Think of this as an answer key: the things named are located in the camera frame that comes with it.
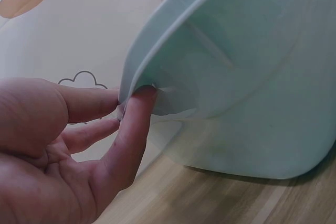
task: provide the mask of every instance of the light blue plastic container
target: light blue plastic container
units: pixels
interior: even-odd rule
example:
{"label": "light blue plastic container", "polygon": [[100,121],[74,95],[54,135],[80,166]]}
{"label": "light blue plastic container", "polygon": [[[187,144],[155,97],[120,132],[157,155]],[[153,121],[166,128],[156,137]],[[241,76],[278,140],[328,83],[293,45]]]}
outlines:
{"label": "light blue plastic container", "polygon": [[160,89],[154,143],[181,164],[295,177],[336,137],[335,41],[336,0],[165,0],[129,52],[119,100]]}

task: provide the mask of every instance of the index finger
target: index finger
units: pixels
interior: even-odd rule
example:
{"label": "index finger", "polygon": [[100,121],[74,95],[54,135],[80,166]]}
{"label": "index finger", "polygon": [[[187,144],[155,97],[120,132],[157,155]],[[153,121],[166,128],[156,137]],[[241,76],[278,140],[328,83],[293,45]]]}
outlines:
{"label": "index finger", "polygon": [[152,86],[141,88],[131,97],[116,140],[92,174],[90,185],[99,214],[134,181],[146,147],[155,99]]}

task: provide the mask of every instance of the hand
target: hand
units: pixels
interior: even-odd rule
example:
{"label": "hand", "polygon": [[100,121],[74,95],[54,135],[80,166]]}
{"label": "hand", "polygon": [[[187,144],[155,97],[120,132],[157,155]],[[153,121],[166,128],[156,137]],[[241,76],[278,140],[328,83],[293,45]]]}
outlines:
{"label": "hand", "polygon": [[[82,224],[94,222],[116,194],[129,187],[146,146],[156,91],[140,89],[124,119],[110,114],[116,90],[77,89],[40,79],[0,82],[0,222]],[[99,161],[77,163],[84,151],[118,128]]]}

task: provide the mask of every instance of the wood grain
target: wood grain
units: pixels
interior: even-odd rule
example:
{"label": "wood grain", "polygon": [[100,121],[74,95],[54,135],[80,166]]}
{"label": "wood grain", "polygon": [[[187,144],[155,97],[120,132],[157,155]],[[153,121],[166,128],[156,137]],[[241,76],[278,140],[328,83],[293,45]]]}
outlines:
{"label": "wood grain", "polygon": [[161,156],[96,224],[336,223],[336,147],[290,180],[247,178],[184,167]]}

